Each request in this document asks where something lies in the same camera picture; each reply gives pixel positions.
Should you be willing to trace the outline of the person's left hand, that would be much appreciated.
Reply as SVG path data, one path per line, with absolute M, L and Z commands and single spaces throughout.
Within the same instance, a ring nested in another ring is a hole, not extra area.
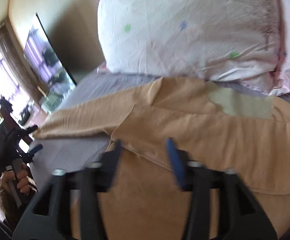
M 2 173 L 0 184 L 5 189 L 7 193 L 11 193 L 8 187 L 8 182 L 16 180 L 18 181 L 17 188 L 20 190 L 21 193 L 28 195 L 30 191 L 29 187 L 29 180 L 28 180 L 28 173 L 26 171 L 27 165 L 22 163 L 22 170 L 17 174 L 14 171 L 6 171 Z

